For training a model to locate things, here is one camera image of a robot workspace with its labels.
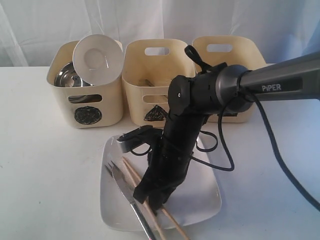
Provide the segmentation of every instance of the white table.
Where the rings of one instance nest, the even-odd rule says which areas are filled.
[[[109,229],[99,203],[104,144],[137,126],[128,114],[110,127],[68,126],[46,82],[47,71],[0,68],[0,239],[145,239],[142,232]],[[263,105],[288,167],[320,201],[320,102]],[[204,129],[218,133],[215,123]],[[222,208],[213,218],[185,227],[190,237],[319,239],[320,213],[281,171],[258,110],[249,122],[224,124],[223,130],[235,171],[214,171]],[[221,144],[210,158],[228,164]],[[166,235],[181,239],[175,230]]]

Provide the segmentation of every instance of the white bowl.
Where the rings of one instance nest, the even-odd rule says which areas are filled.
[[[73,66],[85,82],[100,86],[115,81],[122,72],[124,54],[112,38],[94,34],[80,40],[73,50]]]

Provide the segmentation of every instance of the robotic arm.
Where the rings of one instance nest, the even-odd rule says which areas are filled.
[[[320,52],[254,71],[241,65],[227,66],[226,63],[212,67],[203,62],[190,45],[186,47],[185,52],[201,66],[202,72],[193,78],[178,75],[172,80],[168,90],[170,111],[166,116],[163,131],[147,125],[118,139],[124,153],[144,143],[150,145],[150,151],[146,152],[148,168],[133,196],[140,203],[148,197],[154,210],[160,208],[176,187],[185,180],[197,137],[210,115],[219,114],[218,124],[221,125],[225,111],[244,112],[253,102],[260,104],[259,101],[320,99]],[[267,119],[266,121],[268,130],[270,125],[267,126],[269,122]],[[270,131],[268,133],[272,141],[274,136],[271,127]],[[276,143],[275,148],[273,150],[276,158],[288,176],[290,171],[284,164]],[[215,168],[224,171],[234,169],[228,152],[227,149],[231,167],[214,166]],[[291,175],[288,176],[289,179],[304,197],[309,202],[315,201],[315,204],[319,204],[312,196],[305,195],[309,193]]]

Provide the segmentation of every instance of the white plate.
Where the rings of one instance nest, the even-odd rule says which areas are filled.
[[[94,34],[81,39],[73,50],[73,66],[85,82],[100,86],[116,80],[124,65],[124,54],[112,38]]]
[[[104,146],[101,178],[100,178],[100,211],[102,220],[110,228],[119,231],[142,231],[142,227],[130,207],[128,201],[121,194],[115,181],[105,169],[105,164],[114,161],[123,173],[127,171],[122,163],[121,156],[130,159],[133,167],[142,176],[147,169],[147,156],[135,156],[132,153],[122,154],[118,144],[118,136],[111,137]],[[198,146],[204,148],[198,138]],[[135,151],[142,153],[148,145],[142,145]],[[209,162],[208,155],[194,149],[196,158]],[[139,205],[149,225],[154,228],[143,206]],[[216,215],[221,208],[221,197],[213,170],[195,161],[191,161],[185,181],[171,194],[165,207],[181,226],[199,223]],[[159,223],[163,229],[174,228],[171,221],[158,211]]]

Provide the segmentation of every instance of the stainless steel bowl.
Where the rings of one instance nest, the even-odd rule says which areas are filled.
[[[56,87],[72,88],[72,87],[89,87],[93,86],[85,81],[83,81],[75,71],[73,62],[66,64],[61,71],[57,74],[54,80],[54,85]],[[91,95],[78,95],[70,96],[68,99],[71,103],[85,103],[90,102]]]

